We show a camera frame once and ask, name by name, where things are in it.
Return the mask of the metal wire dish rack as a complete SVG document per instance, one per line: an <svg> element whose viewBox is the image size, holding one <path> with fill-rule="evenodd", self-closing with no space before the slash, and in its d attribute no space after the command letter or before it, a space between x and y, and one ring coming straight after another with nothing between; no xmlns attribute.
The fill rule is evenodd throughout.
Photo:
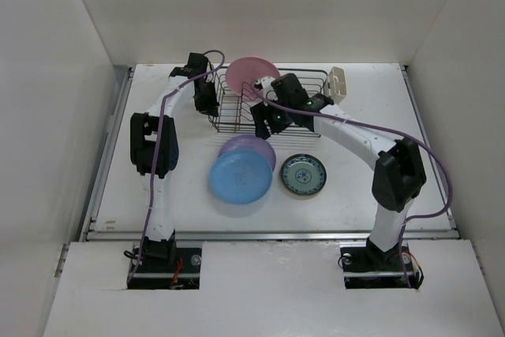
<svg viewBox="0 0 505 337"><path fill-rule="evenodd" d="M243 95L236 95L226 82L226 70L220 69L215 79L217 100L219 102L219 115L209 116L208 120L219 133L252 134L256 132L250 107L255 103ZM295 68L281 66L279 72L293 73L297 76L301 86L309 96L322 93L328 77L328 72L323 69Z"/></svg>

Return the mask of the lavender plastic plate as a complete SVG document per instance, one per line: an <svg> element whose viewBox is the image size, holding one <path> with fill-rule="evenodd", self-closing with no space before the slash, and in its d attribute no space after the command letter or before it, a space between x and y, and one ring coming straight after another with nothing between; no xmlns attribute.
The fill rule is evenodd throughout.
<svg viewBox="0 0 505 337"><path fill-rule="evenodd" d="M262 155L274 170L277 161L277 155L274 148L267 140L250 134L237 135L230 138L219 150L218 157L235 150L254 151Z"/></svg>

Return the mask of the pink plastic plate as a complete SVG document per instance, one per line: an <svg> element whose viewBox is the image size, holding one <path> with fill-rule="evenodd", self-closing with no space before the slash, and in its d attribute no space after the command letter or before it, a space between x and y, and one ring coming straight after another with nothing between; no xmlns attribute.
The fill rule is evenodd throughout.
<svg viewBox="0 0 505 337"><path fill-rule="evenodd" d="M256 100L252 86L262 78L277 79L281 76L278 68L268 60L259 57L239 58L228 66L225 80L228 88L238 96Z"/></svg>

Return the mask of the light blue plastic plate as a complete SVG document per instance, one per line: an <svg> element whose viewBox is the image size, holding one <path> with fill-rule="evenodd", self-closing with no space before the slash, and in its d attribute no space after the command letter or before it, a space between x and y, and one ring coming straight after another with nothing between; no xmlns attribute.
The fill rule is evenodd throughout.
<svg viewBox="0 0 505 337"><path fill-rule="evenodd" d="M214 161L210 189L228 204L251 204L267 194L273 172L270 163L250 150L226 152Z"/></svg>

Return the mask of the blue patterned glass plate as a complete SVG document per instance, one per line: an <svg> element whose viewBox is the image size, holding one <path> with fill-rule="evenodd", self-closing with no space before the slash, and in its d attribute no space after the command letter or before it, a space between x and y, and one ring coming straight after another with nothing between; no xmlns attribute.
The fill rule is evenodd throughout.
<svg viewBox="0 0 505 337"><path fill-rule="evenodd" d="M296 154L288 157L280 168L280 179L291 193L309 197L319 193L327 182L323 163L313 155Z"/></svg>

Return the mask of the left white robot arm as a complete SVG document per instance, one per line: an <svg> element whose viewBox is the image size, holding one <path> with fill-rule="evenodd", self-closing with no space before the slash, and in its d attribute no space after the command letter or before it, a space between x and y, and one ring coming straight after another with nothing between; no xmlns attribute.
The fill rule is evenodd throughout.
<svg viewBox="0 0 505 337"><path fill-rule="evenodd" d="M159 271L170 270L177 259L167 206L170 174L179 159L175 117L189 101L200 114L219 115L214 76L223 65L211 64L208 55L213 52L191 53L184 66L170 72L168 85L155 103L130 118L130 160L148 182L148 213L137 259L149 260Z"/></svg>

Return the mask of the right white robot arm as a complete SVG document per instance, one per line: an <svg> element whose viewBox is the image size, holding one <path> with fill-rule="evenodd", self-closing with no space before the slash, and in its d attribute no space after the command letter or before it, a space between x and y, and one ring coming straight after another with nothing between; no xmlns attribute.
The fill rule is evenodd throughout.
<svg viewBox="0 0 505 337"><path fill-rule="evenodd" d="M259 100L251 109L258 137L268 139L296 125L334 141L370 167L377 211L365 259L376 269L390 264L413 199L426 183L416 141L391 139L385 128L354 120L325 94L309 95L293 73L264 77L243 88Z"/></svg>

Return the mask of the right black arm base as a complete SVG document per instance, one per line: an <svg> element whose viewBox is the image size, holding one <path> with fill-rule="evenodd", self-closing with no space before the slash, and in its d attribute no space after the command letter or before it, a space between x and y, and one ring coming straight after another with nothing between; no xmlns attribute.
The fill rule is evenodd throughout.
<svg viewBox="0 0 505 337"><path fill-rule="evenodd" d="M340 245L339 267L347 290L414 289L424 282L425 274L406 242L382 252L366 243Z"/></svg>

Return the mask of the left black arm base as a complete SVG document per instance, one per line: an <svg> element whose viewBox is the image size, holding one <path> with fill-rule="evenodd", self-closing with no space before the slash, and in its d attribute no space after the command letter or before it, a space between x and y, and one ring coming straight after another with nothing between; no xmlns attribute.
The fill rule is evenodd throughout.
<svg viewBox="0 0 505 337"><path fill-rule="evenodd" d="M129 290L199 290L202 264L201 247L181 247L175 251L173 263L143 258L138 268L138 248L125 251L130 259L126 286Z"/></svg>

